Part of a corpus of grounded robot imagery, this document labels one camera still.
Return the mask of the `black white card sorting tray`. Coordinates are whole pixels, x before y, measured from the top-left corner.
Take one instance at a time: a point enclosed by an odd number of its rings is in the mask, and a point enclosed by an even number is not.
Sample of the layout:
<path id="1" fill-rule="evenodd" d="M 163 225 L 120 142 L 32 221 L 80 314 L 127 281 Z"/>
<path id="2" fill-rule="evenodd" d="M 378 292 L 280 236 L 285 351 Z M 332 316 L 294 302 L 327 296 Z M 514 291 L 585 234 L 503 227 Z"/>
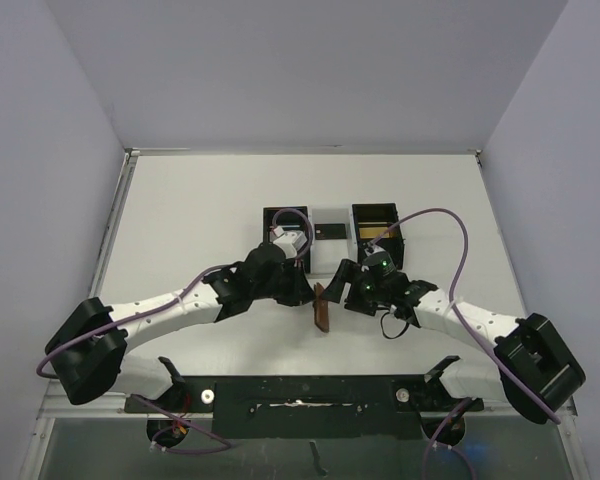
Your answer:
<path id="1" fill-rule="evenodd" d="M 363 203 L 350 205 L 296 205 L 294 207 L 308 218 L 311 225 L 295 213 L 289 213 L 285 207 L 265 207 L 263 209 L 263 239 L 270 240 L 271 227 L 280 225 L 286 230 L 313 232 L 314 240 L 309 253 L 303 258 L 307 275 L 323 278 L 334 274 L 344 258 L 360 262 L 365 258 L 363 241 L 358 236 L 358 227 L 362 225 L 387 225 L 395 232 L 394 238 L 379 239 L 378 245 L 386 250 L 397 268 L 404 265 L 405 242 L 399 228 L 390 226 L 399 220 L 397 206 L 394 203 Z M 323 223 L 343 223 L 347 230 L 346 240 L 315 239 L 315 225 Z"/>

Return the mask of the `brown leather card holder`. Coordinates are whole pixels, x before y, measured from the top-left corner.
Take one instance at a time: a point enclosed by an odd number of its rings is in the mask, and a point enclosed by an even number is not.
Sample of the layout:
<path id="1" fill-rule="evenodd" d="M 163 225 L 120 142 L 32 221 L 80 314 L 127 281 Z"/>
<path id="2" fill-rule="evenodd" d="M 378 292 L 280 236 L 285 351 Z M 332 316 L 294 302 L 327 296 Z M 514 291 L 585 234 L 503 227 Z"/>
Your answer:
<path id="1" fill-rule="evenodd" d="M 314 287 L 314 325 L 323 333 L 330 331 L 329 302 L 322 298 L 324 287 L 321 283 L 315 283 Z"/>

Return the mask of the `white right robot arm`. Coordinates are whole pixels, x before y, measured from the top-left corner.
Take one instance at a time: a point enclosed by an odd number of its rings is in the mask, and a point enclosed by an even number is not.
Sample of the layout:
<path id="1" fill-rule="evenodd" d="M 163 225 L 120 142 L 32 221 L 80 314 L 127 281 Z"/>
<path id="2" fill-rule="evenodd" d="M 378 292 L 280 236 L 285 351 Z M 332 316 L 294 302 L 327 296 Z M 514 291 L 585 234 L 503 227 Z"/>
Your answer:
<path id="1" fill-rule="evenodd" d="M 487 355 L 490 367 L 461 360 L 425 384 L 428 402 L 449 408 L 464 397 L 506 402 L 527 420 L 544 424 L 585 383 L 584 370 L 553 323 L 539 314 L 518 318 L 451 299 L 438 286 L 411 280 L 388 253 L 362 263 L 344 259 L 321 299 L 373 316 L 390 314 L 421 329 L 445 334 Z"/>

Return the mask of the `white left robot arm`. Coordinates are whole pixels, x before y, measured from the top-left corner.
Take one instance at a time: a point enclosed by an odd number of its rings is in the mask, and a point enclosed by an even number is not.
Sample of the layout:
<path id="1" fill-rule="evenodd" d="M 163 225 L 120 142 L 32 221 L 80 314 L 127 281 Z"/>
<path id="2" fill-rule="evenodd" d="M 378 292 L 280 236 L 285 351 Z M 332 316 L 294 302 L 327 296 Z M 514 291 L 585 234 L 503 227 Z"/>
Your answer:
<path id="1" fill-rule="evenodd" d="M 314 299 L 302 261 L 273 244 L 261 244 L 245 260 L 209 267 L 185 288 L 149 299 L 106 306 L 82 301 L 45 347 L 37 367 L 62 385 L 73 405 L 106 393 L 138 394 L 160 410 L 180 405 L 183 381 L 164 356 L 141 358 L 133 350 L 154 339 L 197 325 L 218 323 L 271 299 L 299 307 Z"/>

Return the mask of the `gold card in tray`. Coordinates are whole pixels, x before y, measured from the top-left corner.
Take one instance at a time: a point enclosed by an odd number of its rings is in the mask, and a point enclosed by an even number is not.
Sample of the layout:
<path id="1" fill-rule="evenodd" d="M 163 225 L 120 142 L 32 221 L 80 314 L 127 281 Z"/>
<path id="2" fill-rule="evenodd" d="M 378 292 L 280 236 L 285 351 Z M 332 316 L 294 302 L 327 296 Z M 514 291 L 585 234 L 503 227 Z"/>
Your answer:
<path id="1" fill-rule="evenodd" d="M 362 225 L 358 227 L 358 236 L 363 241 L 370 241 L 376 237 L 394 238 L 395 232 L 387 225 Z"/>

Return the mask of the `black card in tray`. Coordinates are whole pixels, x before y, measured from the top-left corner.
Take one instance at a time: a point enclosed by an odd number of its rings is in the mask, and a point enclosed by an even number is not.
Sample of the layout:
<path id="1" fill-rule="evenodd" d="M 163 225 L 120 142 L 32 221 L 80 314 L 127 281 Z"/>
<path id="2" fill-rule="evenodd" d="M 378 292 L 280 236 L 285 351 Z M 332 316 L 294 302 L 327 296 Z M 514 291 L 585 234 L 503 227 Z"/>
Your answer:
<path id="1" fill-rule="evenodd" d="M 315 225 L 315 239 L 319 241 L 326 240 L 346 240 L 347 230 L 343 223 L 323 223 Z"/>

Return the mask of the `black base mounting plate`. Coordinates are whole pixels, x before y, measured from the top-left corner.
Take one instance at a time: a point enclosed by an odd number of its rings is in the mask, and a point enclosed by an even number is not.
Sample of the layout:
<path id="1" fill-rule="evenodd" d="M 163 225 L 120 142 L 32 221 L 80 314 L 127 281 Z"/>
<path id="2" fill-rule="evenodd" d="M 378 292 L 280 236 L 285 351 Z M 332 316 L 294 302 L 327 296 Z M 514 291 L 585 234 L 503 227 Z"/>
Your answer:
<path id="1" fill-rule="evenodd" d="M 148 414 L 147 432 L 173 416 L 208 421 L 223 440 L 317 440 L 388 436 L 417 439 L 425 419 L 459 405 L 423 374 L 345 376 L 187 376 L 158 400 L 131 396 L 123 410 Z"/>

